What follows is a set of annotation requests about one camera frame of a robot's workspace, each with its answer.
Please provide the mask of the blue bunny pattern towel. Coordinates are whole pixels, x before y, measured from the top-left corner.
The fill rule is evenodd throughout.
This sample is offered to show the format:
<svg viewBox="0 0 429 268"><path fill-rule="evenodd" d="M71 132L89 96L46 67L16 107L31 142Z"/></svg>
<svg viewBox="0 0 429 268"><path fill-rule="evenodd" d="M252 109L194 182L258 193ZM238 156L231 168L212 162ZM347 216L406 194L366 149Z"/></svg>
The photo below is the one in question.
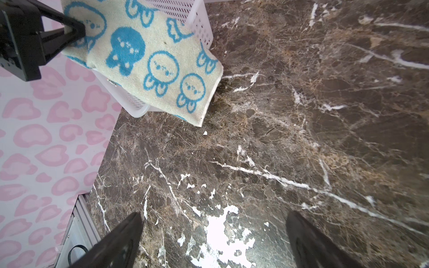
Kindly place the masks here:
<svg viewBox="0 0 429 268"><path fill-rule="evenodd" d="M63 1L84 38L64 50L144 103L203 124L223 66L191 29L140 1Z"/></svg>

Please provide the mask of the white plastic basket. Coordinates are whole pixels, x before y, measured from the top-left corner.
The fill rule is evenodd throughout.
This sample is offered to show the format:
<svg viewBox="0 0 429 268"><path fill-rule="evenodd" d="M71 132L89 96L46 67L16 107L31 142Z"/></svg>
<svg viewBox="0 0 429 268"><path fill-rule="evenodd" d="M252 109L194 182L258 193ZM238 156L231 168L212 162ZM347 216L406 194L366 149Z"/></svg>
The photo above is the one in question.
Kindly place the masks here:
<svg viewBox="0 0 429 268"><path fill-rule="evenodd" d="M186 25L198 37L206 49L211 47L213 33L208 19L204 1L140 1L167 16L177 19ZM109 80L97 70L93 71L98 80L115 98L115 100L134 118L142 117L147 112L159 112L160 109L147 105L137 97L124 90L119 84Z"/></svg>

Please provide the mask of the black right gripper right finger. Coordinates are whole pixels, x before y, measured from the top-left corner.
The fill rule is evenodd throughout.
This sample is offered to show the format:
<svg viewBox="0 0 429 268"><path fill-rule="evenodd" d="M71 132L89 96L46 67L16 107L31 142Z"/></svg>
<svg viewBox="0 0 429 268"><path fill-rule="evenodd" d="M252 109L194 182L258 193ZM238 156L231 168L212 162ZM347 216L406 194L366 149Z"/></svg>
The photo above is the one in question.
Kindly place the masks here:
<svg viewBox="0 0 429 268"><path fill-rule="evenodd" d="M362 267L297 211L288 213L286 230L298 268Z"/></svg>

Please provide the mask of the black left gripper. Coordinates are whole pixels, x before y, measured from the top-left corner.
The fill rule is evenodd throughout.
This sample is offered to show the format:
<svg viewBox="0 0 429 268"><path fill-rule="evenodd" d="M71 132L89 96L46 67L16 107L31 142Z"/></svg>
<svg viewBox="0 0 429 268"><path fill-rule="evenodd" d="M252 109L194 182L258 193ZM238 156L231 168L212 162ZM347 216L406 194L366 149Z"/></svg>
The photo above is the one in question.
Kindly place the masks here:
<svg viewBox="0 0 429 268"><path fill-rule="evenodd" d="M63 28L45 31L42 17ZM86 36L85 26L39 1L1 1L1 67L29 82L39 80L39 66Z"/></svg>

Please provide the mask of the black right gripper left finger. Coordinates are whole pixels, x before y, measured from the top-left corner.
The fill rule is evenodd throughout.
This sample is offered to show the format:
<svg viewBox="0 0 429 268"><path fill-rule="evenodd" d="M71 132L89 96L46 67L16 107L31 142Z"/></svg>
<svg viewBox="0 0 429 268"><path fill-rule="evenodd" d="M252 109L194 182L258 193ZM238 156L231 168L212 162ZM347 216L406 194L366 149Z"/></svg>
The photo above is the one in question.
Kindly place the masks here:
<svg viewBox="0 0 429 268"><path fill-rule="evenodd" d="M134 266L144 223L139 212L127 216L113 231L107 234L71 268L131 268Z"/></svg>

